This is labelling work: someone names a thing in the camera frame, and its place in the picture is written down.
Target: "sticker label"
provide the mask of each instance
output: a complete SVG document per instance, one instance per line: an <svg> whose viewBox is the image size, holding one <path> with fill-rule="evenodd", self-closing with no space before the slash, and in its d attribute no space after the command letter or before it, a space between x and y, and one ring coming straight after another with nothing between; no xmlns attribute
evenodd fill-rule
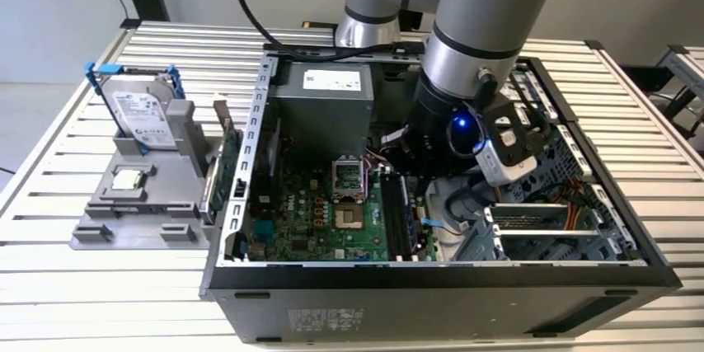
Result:
<svg viewBox="0 0 704 352"><path fill-rule="evenodd" d="M290 309L291 330L306 331L358 331L360 330L364 309Z"/></svg>
<svg viewBox="0 0 704 352"><path fill-rule="evenodd" d="M346 70L307 70L304 90L362 91L362 75Z"/></svg>
<svg viewBox="0 0 704 352"><path fill-rule="evenodd" d="M112 98L135 139L150 148L174 148L176 142L159 99L146 92L114 92Z"/></svg>

